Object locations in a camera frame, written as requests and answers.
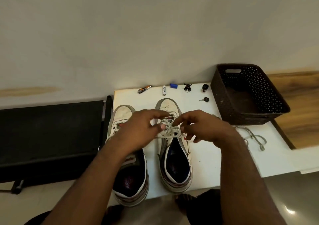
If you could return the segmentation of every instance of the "white battery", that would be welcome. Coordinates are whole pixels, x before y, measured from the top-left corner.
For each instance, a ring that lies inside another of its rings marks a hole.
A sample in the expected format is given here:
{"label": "white battery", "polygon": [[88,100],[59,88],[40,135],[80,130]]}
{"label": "white battery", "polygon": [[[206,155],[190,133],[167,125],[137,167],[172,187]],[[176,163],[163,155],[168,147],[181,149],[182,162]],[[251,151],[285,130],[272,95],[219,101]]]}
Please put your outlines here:
{"label": "white battery", "polygon": [[166,95],[166,86],[163,86],[163,96]]}

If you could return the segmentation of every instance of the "hand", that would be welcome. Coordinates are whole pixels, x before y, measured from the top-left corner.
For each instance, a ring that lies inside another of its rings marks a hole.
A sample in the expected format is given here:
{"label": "hand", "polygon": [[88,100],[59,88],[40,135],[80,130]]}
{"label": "hand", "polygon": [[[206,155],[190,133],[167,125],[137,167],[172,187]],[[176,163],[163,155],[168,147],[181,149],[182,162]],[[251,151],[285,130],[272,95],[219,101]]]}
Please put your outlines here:
{"label": "hand", "polygon": [[130,119],[106,143],[117,145],[125,156],[148,145],[158,133],[165,129],[165,124],[151,125],[154,118],[168,117],[169,113],[162,110],[141,110],[134,112]]}
{"label": "hand", "polygon": [[229,123],[202,110],[190,111],[180,115],[173,122],[173,126],[180,123],[182,123],[181,131],[187,134],[187,140],[191,140],[194,135],[196,136],[194,143],[206,140],[214,142],[218,148],[221,148],[224,143],[231,141],[231,139],[242,139]]}

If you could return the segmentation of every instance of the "white tabletop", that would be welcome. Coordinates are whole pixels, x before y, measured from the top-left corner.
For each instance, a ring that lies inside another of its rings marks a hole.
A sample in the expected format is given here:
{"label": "white tabletop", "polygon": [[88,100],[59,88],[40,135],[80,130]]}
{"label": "white tabletop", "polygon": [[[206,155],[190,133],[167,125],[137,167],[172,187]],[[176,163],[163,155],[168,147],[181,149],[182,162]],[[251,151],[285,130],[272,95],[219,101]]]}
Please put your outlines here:
{"label": "white tabletop", "polygon": [[[142,109],[153,109],[162,98],[175,100],[182,112],[201,109],[210,114],[220,117],[212,91],[209,88],[202,92],[204,83],[193,84],[191,92],[184,91],[184,85],[177,89],[166,87],[166,96],[162,95],[162,87],[152,87],[138,94],[138,89],[125,89],[114,91],[114,109],[119,105],[128,104],[136,111]],[[199,102],[204,97],[209,102]],[[254,133],[266,138],[265,151],[259,149],[259,145],[249,140],[249,150],[259,169],[262,177],[274,176],[304,169],[315,171],[319,167],[319,147],[303,150],[290,150],[274,126],[268,122],[264,125],[248,126]],[[150,177],[150,188],[146,199],[155,198],[169,194],[160,181],[159,161],[156,155],[156,141],[153,140],[144,148],[147,168]],[[220,185],[220,150],[212,143],[201,141],[197,144],[190,142],[190,150],[193,164],[193,182],[189,190],[216,187]]]}

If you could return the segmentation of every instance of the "wooden panel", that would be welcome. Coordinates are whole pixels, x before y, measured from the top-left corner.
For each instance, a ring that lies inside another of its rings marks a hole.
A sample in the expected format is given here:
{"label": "wooden panel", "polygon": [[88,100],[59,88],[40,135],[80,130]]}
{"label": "wooden panel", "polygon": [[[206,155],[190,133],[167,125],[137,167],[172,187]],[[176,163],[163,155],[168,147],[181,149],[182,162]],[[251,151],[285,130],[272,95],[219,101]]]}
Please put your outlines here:
{"label": "wooden panel", "polygon": [[276,118],[296,149],[319,145],[319,72],[269,75],[291,112]]}

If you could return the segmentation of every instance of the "blue cap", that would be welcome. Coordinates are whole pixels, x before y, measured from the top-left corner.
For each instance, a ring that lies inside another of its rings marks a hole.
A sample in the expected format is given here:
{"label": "blue cap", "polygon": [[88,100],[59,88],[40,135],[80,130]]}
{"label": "blue cap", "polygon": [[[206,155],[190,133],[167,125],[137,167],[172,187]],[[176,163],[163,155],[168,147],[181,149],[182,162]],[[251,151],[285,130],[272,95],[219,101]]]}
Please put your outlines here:
{"label": "blue cap", "polygon": [[170,83],[169,85],[171,86],[171,88],[177,88],[178,87],[178,85],[174,84],[174,83]]}

